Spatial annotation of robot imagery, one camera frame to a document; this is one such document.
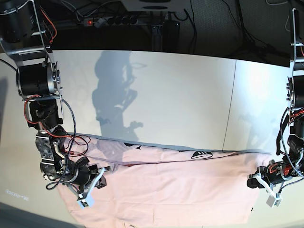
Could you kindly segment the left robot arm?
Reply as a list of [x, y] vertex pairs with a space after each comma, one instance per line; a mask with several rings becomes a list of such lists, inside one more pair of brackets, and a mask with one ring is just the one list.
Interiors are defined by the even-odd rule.
[[289, 8], [292, 75], [286, 84], [288, 107], [276, 138], [276, 154], [282, 160], [271, 160], [250, 174], [247, 186], [252, 189], [272, 188], [304, 176], [304, 2], [291, 0]]

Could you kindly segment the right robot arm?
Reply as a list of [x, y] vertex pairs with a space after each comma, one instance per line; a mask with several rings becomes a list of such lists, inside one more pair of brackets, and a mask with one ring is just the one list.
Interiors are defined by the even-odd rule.
[[57, 30], [37, 0], [3, 0], [0, 3], [0, 44], [14, 61], [16, 86], [22, 97], [28, 127], [37, 130], [40, 169], [48, 190], [64, 184], [77, 193], [106, 186], [104, 169], [91, 165], [83, 153], [72, 161], [78, 139], [63, 128], [65, 101], [61, 95], [58, 62], [51, 44]]

